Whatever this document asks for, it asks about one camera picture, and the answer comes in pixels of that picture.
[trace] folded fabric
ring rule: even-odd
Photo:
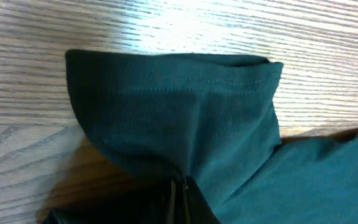
[[[192,176],[221,223],[358,223],[358,136],[280,146],[282,63],[82,50],[66,60],[79,124],[129,173]]]

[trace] wood grain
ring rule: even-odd
[[[83,139],[68,49],[268,57],[283,137],[358,128],[358,0],[0,0],[0,224],[133,183]]]
[[[72,48],[265,56],[285,64],[283,136],[358,127],[358,0],[0,0],[1,126],[76,124]]]

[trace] seam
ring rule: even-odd
[[[222,83],[222,84],[228,84],[228,85],[250,85],[250,84],[253,84],[253,83],[260,83],[260,82],[279,80],[279,78],[271,78],[271,79],[257,80],[257,81],[244,82],[244,83],[227,83],[227,82],[220,82],[220,81],[214,81],[214,80],[204,80],[202,78],[171,77],[171,76],[163,76],[161,78],[184,78],[185,80],[196,80],[196,81],[199,81],[199,82],[210,82],[210,83]]]
[[[122,91],[119,92],[118,94],[126,94],[126,93],[131,93],[131,92],[142,92],[142,91],[179,91],[179,92],[194,92],[194,91],[200,91],[200,92],[205,92],[205,93],[225,93],[225,94],[239,94],[239,95],[244,95],[244,94],[249,94],[249,93],[258,93],[258,92],[263,92],[263,91],[269,91],[271,90],[271,88],[269,89],[263,89],[263,90],[254,90],[254,91],[211,91],[211,90],[199,90],[199,89],[179,89],[179,88],[149,88],[149,89],[136,89],[136,90],[128,90],[128,91]]]

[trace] fabric fold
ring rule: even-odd
[[[96,148],[138,177],[194,177],[212,208],[281,143],[272,98],[282,63],[82,50],[66,60],[74,112]]]

